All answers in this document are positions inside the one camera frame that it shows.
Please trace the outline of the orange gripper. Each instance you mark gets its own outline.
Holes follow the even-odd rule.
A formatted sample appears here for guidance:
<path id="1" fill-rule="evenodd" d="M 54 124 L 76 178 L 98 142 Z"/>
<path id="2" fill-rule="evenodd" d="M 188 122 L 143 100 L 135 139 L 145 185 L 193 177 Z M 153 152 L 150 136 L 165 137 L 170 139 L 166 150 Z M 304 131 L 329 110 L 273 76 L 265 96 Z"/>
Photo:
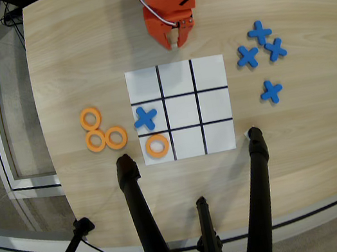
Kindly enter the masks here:
<path id="1" fill-rule="evenodd" d="M 177 46 L 181 48 L 194 27 L 192 10 L 192 0 L 163 2 L 157 7 L 148 6 L 143 8 L 145 25 L 154 39 L 166 50 L 172 49 L 168 38 L 170 32 L 178 28 Z"/>

